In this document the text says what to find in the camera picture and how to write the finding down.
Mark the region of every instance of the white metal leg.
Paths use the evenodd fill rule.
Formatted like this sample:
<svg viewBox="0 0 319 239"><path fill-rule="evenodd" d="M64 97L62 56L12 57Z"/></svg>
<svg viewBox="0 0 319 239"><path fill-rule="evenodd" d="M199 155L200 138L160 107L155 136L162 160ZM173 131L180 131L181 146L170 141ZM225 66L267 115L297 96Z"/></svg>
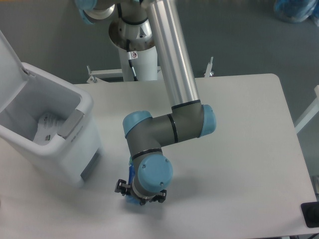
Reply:
<svg viewBox="0 0 319 239"><path fill-rule="evenodd" d="M88 79L87 83L93 83L93 76L96 77L97 82L101 82L101 79L105 78L116 78L123 77L122 69L114 69L114 70L102 70L102 71L92 71L91 77ZM158 66L158 80L162 80L162 72L161 67Z"/></svg>
<svg viewBox="0 0 319 239"><path fill-rule="evenodd" d="M296 133L299 133L299 131L319 112L319 86L316 86L315 93L317 98L315 98L315 100L295 122Z"/></svg>

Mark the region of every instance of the white object inside bin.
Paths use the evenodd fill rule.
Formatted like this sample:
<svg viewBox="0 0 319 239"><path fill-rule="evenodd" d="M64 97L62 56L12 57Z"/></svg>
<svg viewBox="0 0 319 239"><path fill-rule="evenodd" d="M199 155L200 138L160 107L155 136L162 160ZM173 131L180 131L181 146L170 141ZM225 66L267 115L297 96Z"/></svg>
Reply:
<svg viewBox="0 0 319 239"><path fill-rule="evenodd" d="M81 186L101 148L92 107L87 92L22 64L0 32L0 137L32 164Z"/></svg>
<svg viewBox="0 0 319 239"><path fill-rule="evenodd" d="M64 122L65 120L59 119L59 117L54 114L43 114L39 119L38 129L33 142L39 145L47 145L58 133Z"/></svg>

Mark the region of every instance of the open lid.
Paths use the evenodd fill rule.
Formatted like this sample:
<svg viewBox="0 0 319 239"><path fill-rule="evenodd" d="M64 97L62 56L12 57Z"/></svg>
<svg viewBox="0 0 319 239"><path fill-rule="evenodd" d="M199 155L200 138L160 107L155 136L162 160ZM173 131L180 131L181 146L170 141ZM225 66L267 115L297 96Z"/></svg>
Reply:
<svg viewBox="0 0 319 239"><path fill-rule="evenodd" d="M25 85L27 75L18 56L0 31L0 112Z"/></svg>

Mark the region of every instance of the aluminum arm tube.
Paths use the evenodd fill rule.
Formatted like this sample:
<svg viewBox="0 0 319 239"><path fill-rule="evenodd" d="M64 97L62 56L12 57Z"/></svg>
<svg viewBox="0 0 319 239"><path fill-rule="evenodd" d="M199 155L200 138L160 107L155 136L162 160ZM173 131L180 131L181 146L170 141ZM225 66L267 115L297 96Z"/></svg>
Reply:
<svg viewBox="0 0 319 239"><path fill-rule="evenodd" d="M144 0L172 107L199 101L184 36L173 0Z"/></svg>

